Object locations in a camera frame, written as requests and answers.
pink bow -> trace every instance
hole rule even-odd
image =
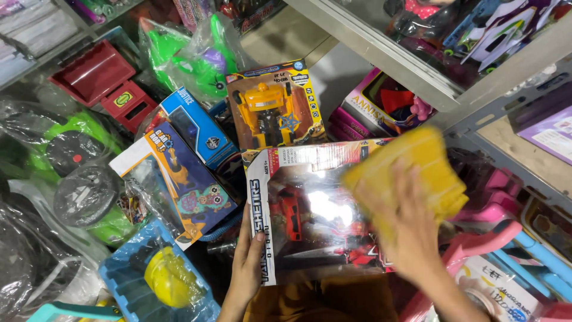
[[[405,10],[413,12],[418,15],[421,19],[427,19],[434,13],[439,11],[437,6],[424,6],[419,4],[417,0],[405,0]]]

star logo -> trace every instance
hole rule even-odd
[[[294,133],[296,126],[300,124],[300,121],[296,120],[296,118],[294,117],[294,112],[290,113],[287,116],[280,115],[280,120],[282,121],[280,129],[287,128],[292,133]]]

yellow toy car robot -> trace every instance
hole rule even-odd
[[[296,138],[294,131],[300,121],[294,116],[290,82],[284,87],[259,83],[258,88],[249,89],[244,95],[234,91],[232,98],[252,131],[254,149],[289,145]],[[284,105],[286,114],[281,115]]]

yellow rag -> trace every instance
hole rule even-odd
[[[397,200],[391,164],[397,158],[402,158],[404,164],[420,167],[419,177],[427,197],[427,206],[435,214],[437,223],[455,216],[468,201],[468,197],[464,195],[466,186],[447,160],[441,132],[428,126],[408,131],[385,147],[375,150],[366,160],[342,176],[342,184],[361,202],[362,196],[355,193],[355,188],[358,181],[363,179],[376,196],[387,206],[394,208]],[[381,218],[372,218],[374,225],[384,237],[393,239],[392,230],[383,220],[383,214],[377,215]]]

human hand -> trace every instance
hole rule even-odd
[[[398,159],[392,169],[397,208],[384,204],[364,180],[355,192],[371,212],[374,226],[375,218],[382,218],[395,234],[393,240],[388,240],[378,233],[382,252],[394,263],[398,274],[419,286],[430,274],[444,270],[437,244],[438,226],[426,205],[419,167],[408,167]]]
[[[251,235],[250,205],[247,204],[244,207],[235,259],[232,262],[231,285],[224,300],[224,304],[230,305],[233,309],[244,310],[260,288],[260,256],[265,234],[260,231],[252,240]]]

